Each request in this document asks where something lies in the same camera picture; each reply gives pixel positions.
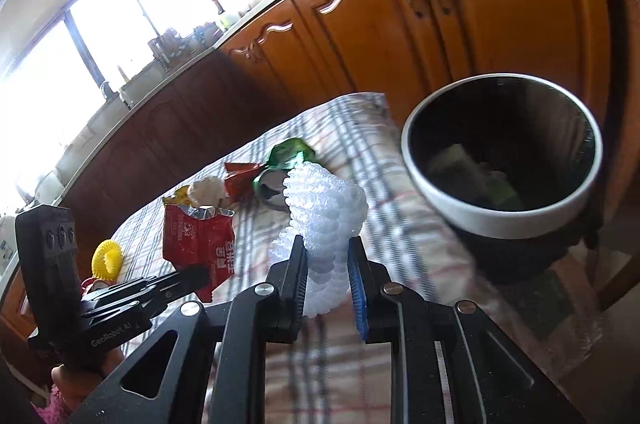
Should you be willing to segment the person's left hand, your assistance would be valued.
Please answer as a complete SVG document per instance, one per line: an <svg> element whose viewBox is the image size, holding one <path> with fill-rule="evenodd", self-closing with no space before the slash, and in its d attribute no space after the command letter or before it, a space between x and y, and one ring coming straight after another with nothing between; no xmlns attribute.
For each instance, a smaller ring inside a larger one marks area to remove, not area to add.
<svg viewBox="0 0 640 424"><path fill-rule="evenodd" d="M70 368L65 364L51 370L53 389L50 403L57 404L67 413L75 411L80 404L101 384L124 360L122 350L117 347L108 352L99 369L90 366L88 371L79 366Z"/></svg>

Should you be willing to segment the pink sleeve forearm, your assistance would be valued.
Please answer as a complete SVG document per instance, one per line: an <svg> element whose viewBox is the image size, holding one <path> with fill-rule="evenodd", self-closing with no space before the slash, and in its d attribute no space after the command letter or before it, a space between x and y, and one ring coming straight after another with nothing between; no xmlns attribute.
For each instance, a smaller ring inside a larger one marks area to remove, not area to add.
<svg viewBox="0 0 640 424"><path fill-rule="evenodd" d="M56 386L51 390L49 403L45 407L40 408L33 404L32 408L44 424L66 424L72 414L72 410Z"/></svg>

